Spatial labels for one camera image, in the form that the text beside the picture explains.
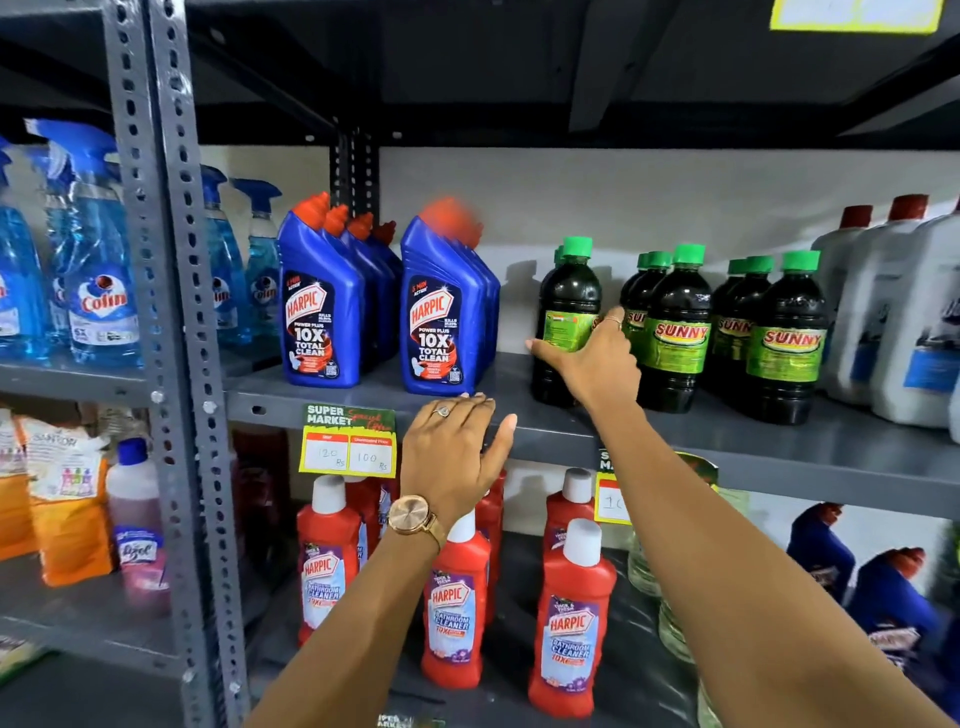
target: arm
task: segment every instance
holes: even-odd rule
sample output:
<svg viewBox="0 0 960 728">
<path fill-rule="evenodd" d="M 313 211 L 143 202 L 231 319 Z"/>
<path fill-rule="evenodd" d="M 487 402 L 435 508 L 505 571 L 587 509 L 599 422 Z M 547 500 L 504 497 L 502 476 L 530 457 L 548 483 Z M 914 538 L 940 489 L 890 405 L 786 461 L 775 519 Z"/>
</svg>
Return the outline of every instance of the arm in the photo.
<svg viewBox="0 0 960 728">
<path fill-rule="evenodd" d="M 441 404 L 450 409 L 446 418 L 434 414 Z M 433 401 L 404 437 L 400 492 L 425 497 L 444 531 L 490 489 L 510 453 L 514 415 L 504 418 L 487 453 L 480 455 L 493 409 L 493 400 L 483 395 Z M 401 536 L 388 529 L 370 561 L 267 689 L 246 725 L 376 725 L 437 553 L 437 542 L 429 533 Z"/>
<path fill-rule="evenodd" d="M 729 728 L 948 728 L 952 722 L 789 556 L 718 497 L 649 425 L 613 321 L 587 345 L 535 355 L 564 377 L 616 468 L 637 537 L 710 700 Z"/>
</svg>

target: orange package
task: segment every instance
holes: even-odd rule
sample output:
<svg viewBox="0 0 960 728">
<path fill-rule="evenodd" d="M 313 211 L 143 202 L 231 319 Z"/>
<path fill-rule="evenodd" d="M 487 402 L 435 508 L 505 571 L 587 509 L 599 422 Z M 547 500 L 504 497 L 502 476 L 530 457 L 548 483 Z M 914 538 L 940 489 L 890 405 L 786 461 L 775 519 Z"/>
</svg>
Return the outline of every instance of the orange package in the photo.
<svg viewBox="0 0 960 728">
<path fill-rule="evenodd" d="M 62 587 L 113 571 L 106 439 L 81 427 L 18 420 L 27 449 L 30 514 L 43 582 Z"/>
<path fill-rule="evenodd" d="M 9 409 L 0 409 L 0 561 L 36 551 L 27 458 Z"/>
</svg>

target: wristwatch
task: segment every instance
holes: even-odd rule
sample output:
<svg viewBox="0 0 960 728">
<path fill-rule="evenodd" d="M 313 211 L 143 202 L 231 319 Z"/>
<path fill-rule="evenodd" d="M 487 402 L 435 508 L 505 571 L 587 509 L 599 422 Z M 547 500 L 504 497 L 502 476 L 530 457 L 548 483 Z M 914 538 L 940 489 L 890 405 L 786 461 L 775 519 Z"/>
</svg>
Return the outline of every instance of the wristwatch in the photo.
<svg viewBox="0 0 960 728">
<path fill-rule="evenodd" d="M 430 510 L 430 505 L 423 496 L 397 498 L 390 506 L 387 524 L 401 536 L 426 531 L 436 539 L 437 546 L 440 548 L 443 548 L 446 543 L 444 527 L 440 524 L 437 515 Z"/>
</svg>

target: green bottle cap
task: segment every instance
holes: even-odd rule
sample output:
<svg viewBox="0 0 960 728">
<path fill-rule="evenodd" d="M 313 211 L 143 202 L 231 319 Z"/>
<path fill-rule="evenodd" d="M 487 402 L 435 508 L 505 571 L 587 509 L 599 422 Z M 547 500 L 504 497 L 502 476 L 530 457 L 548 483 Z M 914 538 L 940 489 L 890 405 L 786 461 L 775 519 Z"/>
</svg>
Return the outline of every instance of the green bottle cap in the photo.
<svg viewBox="0 0 960 728">
<path fill-rule="evenodd" d="M 673 263 L 673 255 L 667 251 L 652 251 L 647 254 L 647 265 L 650 268 L 669 268 Z"/>
<path fill-rule="evenodd" d="M 744 273 L 770 273 L 774 269 L 772 255 L 748 255 L 744 261 Z"/>
<path fill-rule="evenodd" d="M 590 257 L 593 253 L 592 237 L 565 237 L 564 238 L 564 256 Z"/>
<path fill-rule="evenodd" d="M 703 265 L 706 248 L 696 243 L 681 243 L 673 251 L 676 265 Z"/>
<path fill-rule="evenodd" d="M 790 251 L 783 254 L 784 271 L 815 271 L 820 265 L 820 251 Z"/>
</svg>

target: metal shelf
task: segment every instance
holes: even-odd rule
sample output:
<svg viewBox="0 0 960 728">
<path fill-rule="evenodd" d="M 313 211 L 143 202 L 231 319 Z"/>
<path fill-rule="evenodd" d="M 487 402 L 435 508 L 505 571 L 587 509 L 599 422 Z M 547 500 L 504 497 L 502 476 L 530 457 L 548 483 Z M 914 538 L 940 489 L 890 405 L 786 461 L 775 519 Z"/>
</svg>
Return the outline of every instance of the metal shelf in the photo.
<svg viewBox="0 0 960 728">
<path fill-rule="evenodd" d="M 600 441 L 587 413 L 534 401 L 530 371 L 529 356 L 500 353 L 479 386 L 497 400 L 494 423 L 518 416 L 512 456 L 596 469 Z M 227 403 L 232 420 L 281 427 L 301 427 L 306 402 L 386 407 L 402 432 L 429 399 L 403 389 L 394 360 L 353 389 L 294 386 L 275 367 L 229 382 Z M 945 432 L 892 425 L 826 399 L 806 425 L 767 425 L 704 392 L 688 414 L 647 417 L 673 448 L 716 463 L 730 488 L 960 519 L 960 448 Z"/>
</svg>

